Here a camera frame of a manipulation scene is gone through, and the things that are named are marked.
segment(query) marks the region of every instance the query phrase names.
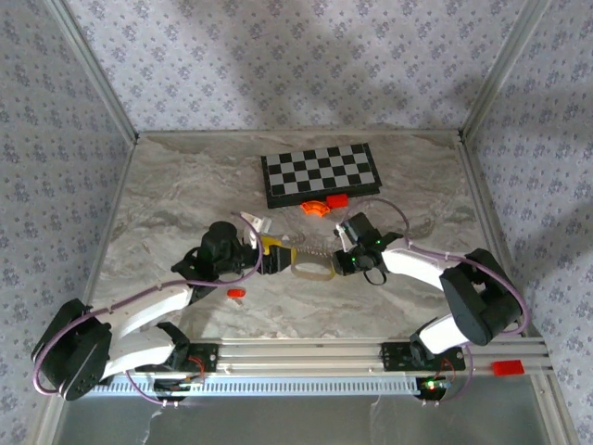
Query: black and white chessboard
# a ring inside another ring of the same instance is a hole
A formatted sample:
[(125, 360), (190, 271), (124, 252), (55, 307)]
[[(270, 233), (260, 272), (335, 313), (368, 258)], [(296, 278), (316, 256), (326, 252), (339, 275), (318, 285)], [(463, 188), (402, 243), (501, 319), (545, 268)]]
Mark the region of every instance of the black and white chessboard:
[(269, 209), (340, 193), (372, 195), (381, 186), (368, 144), (262, 156), (261, 167)]

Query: black bracket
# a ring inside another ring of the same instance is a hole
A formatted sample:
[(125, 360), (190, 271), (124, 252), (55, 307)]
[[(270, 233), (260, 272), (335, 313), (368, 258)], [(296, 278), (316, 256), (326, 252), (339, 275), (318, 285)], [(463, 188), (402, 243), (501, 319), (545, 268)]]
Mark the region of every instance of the black bracket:
[(461, 348), (450, 348), (435, 355), (432, 360), (417, 363), (411, 353), (409, 341), (388, 341), (381, 344), (381, 360), (386, 372), (430, 371), (437, 373), (441, 370), (443, 359), (448, 359), (455, 371), (465, 370), (463, 351)]

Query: marble surface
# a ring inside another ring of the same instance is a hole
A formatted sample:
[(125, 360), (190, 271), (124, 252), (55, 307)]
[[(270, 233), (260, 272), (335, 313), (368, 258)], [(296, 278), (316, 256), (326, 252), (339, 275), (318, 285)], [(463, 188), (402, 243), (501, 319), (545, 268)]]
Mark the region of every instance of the marble surface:
[[(411, 236), (427, 247), (468, 251), (484, 245), (454, 148), (393, 133), (327, 135), (168, 135), (141, 137), (93, 299), (96, 307), (174, 275), (172, 264), (200, 243), (208, 226), (232, 210), (272, 219), (272, 234), (336, 249), (333, 228), (344, 210), (320, 219), (299, 207), (269, 210), (259, 156), (368, 142), (391, 199), (408, 214)], [(363, 209), (382, 232), (401, 230), (382, 204)], [(246, 297), (216, 289), (182, 313), (169, 314), (190, 338), (407, 337), (447, 311), (444, 296), (408, 277), (390, 275), (371, 286), (361, 274), (311, 282), (289, 270), (256, 275)]]

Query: floral wallpaper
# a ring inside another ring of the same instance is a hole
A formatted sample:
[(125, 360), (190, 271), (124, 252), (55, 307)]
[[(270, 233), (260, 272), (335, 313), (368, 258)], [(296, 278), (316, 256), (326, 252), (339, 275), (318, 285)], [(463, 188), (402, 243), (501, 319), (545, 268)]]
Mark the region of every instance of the floral wallpaper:
[(0, 17), (0, 443), (19, 444), (32, 348), (84, 292), (128, 147), (43, 2)]
[(459, 128), (524, 0), (69, 0), (136, 131)]
[(593, 4), (552, 2), (472, 143), (577, 433), (593, 444)]

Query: small red object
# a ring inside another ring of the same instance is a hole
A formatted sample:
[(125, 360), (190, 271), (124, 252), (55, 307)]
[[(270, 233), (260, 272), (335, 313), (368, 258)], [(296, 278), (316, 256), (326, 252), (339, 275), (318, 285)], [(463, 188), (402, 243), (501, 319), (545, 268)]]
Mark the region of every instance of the small red object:
[(245, 296), (246, 291), (241, 287), (234, 287), (226, 291), (227, 297), (230, 299), (241, 299)]
[(342, 207), (348, 207), (348, 195), (341, 193), (339, 195), (331, 195), (326, 199), (327, 207), (330, 209), (340, 209)]
[(492, 373), (496, 377), (503, 377), (505, 375), (523, 375), (525, 370), (520, 360), (505, 360), (492, 362)]

